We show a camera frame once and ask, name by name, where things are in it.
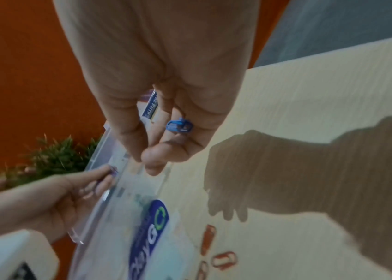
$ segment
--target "blue label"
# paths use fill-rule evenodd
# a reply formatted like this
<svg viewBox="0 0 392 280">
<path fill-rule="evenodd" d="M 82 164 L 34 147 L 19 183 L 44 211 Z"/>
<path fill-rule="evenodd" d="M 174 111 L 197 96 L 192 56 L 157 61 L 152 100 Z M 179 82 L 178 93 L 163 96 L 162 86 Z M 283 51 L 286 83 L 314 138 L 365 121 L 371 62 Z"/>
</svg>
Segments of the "blue label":
<svg viewBox="0 0 392 280">
<path fill-rule="evenodd" d="M 146 108 L 145 108 L 144 112 L 142 113 L 142 116 L 151 119 L 153 117 L 154 111 L 157 108 L 157 105 L 158 105 L 157 92 L 154 91 L 151 94 L 151 97 L 148 100 L 148 103 L 146 104 Z"/>
<path fill-rule="evenodd" d="M 131 245 L 129 263 L 131 280 L 140 279 L 168 220 L 165 204 L 160 200 L 153 200 Z"/>
</svg>

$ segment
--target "table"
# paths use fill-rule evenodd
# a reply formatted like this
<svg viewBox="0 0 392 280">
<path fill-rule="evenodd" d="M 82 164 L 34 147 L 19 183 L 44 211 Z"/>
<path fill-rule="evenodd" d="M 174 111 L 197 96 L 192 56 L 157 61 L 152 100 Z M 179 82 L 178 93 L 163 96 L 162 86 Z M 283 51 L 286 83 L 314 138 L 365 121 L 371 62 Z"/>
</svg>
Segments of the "table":
<svg viewBox="0 0 392 280">
<path fill-rule="evenodd" d="M 392 39 L 248 70 L 208 148 L 160 198 L 208 256 L 208 279 L 392 279 Z"/>
</svg>

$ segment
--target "orange wall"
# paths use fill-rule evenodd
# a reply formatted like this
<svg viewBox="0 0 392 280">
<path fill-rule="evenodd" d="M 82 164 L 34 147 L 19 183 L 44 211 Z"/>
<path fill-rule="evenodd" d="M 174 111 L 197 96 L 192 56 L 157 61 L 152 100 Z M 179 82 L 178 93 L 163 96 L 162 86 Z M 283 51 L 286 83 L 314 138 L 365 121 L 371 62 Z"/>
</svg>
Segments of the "orange wall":
<svg viewBox="0 0 392 280">
<path fill-rule="evenodd" d="M 263 0 L 251 65 L 288 0 Z M 22 162 L 44 133 L 98 136 L 104 117 L 89 92 L 50 0 L 0 0 L 0 166 Z M 65 279 L 74 244 L 54 245 Z"/>
</svg>

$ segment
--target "skin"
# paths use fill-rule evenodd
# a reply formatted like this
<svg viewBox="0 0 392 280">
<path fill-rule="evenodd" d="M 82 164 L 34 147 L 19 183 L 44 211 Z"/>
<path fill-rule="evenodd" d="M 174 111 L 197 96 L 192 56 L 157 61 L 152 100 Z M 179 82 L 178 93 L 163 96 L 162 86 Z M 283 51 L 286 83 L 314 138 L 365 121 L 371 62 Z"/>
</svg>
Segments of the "skin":
<svg viewBox="0 0 392 280">
<path fill-rule="evenodd" d="M 253 47 L 257 0 L 54 0 L 115 136 L 150 175 L 203 150 L 233 107 Z M 147 134 L 137 99 L 158 92 Z M 171 119 L 189 135 L 165 131 Z"/>
<path fill-rule="evenodd" d="M 54 242 L 90 214 L 112 185 L 110 166 L 51 176 L 0 193 L 0 235 L 19 229 L 39 231 Z"/>
</svg>

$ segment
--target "gray surface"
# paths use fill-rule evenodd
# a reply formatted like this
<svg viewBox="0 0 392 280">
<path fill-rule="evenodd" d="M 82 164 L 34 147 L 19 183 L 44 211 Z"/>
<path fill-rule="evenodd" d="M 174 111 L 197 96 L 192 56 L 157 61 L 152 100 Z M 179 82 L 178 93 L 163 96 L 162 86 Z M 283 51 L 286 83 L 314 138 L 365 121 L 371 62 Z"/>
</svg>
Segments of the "gray surface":
<svg viewBox="0 0 392 280">
<path fill-rule="evenodd" d="M 392 0 L 291 0 L 254 67 L 392 37 Z"/>
</svg>

